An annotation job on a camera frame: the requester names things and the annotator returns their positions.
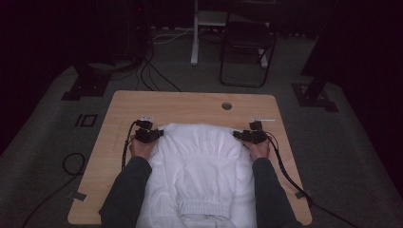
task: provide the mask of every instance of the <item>dark sleeve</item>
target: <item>dark sleeve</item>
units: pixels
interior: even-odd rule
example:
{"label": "dark sleeve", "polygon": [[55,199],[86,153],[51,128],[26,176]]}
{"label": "dark sleeve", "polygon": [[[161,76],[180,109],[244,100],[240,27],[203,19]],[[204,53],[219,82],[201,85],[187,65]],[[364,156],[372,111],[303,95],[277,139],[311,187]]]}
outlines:
{"label": "dark sleeve", "polygon": [[101,215],[102,227],[135,227],[142,209],[145,185],[151,166],[141,157],[133,157],[118,175],[110,189]]}
{"label": "dark sleeve", "polygon": [[254,161],[252,169],[255,177],[258,227],[303,227],[297,221],[285,191],[278,182],[272,163],[268,159],[260,158]]}

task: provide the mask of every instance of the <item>black tape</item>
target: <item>black tape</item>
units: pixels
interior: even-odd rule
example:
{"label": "black tape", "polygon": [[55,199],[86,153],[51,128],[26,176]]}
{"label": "black tape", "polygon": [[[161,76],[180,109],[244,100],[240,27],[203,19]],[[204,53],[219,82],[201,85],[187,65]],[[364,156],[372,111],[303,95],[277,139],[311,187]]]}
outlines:
{"label": "black tape", "polygon": [[86,194],[79,193],[79,192],[69,192],[67,194],[67,197],[71,200],[77,199],[80,201],[85,201],[86,200]]}
{"label": "black tape", "polygon": [[[312,192],[311,192],[311,191],[309,191],[309,190],[304,190],[304,192],[305,192],[309,197],[312,196]],[[301,193],[301,192],[297,192],[297,193],[296,193],[296,197],[297,197],[297,199],[301,199],[301,198],[304,198],[305,195],[304,195],[303,193]]]}

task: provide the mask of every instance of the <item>wooden table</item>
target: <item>wooden table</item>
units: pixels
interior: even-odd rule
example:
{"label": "wooden table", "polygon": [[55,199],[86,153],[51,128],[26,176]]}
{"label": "wooden table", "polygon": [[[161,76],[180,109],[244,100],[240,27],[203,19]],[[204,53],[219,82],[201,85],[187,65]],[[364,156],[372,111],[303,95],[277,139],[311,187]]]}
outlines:
{"label": "wooden table", "polygon": [[[223,103],[232,108],[225,110]],[[214,124],[237,129],[249,129],[253,118],[274,119],[262,121],[263,129],[278,139],[279,152],[290,177],[301,185],[293,153],[278,111],[271,95],[179,93],[117,91],[110,103],[106,118],[88,161],[86,172],[78,189],[87,195],[85,201],[75,199],[68,214],[72,224],[100,224],[98,214],[112,183],[121,171],[125,138],[130,125],[142,116],[152,117],[154,126],[178,124]],[[307,225],[312,222],[306,199],[297,199],[297,190],[283,177],[275,153],[270,160],[279,182],[287,193],[297,220]]]}

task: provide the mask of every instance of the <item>hand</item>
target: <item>hand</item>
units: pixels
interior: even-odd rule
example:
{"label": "hand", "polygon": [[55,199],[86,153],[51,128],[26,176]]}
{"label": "hand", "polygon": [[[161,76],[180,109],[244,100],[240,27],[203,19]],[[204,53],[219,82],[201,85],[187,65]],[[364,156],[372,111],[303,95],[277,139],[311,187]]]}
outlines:
{"label": "hand", "polygon": [[151,156],[151,150],[154,148],[154,145],[157,144],[157,141],[142,143],[138,140],[135,140],[134,135],[130,136],[130,139],[131,144],[128,148],[130,149],[131,157],[139,156],[148,161]]}
{"label": "hand", "polygon": [[253,161],[258,158],[269,159],[270,141],[268,139],[259,144],[253,144],[251,142],[243,142],[243,144],[251,151],[251,157]]}

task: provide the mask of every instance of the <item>white knit garment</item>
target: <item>white knit garment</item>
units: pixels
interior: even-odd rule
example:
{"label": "white knit garment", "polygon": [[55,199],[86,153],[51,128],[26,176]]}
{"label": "white knit garment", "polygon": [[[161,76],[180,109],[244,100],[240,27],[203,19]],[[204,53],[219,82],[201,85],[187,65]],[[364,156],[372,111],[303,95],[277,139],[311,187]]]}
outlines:
{"label": "white knit garment", "polygon": [[256,227],[252,161],[234,129],[178,123],[160,129],[136,227]]}

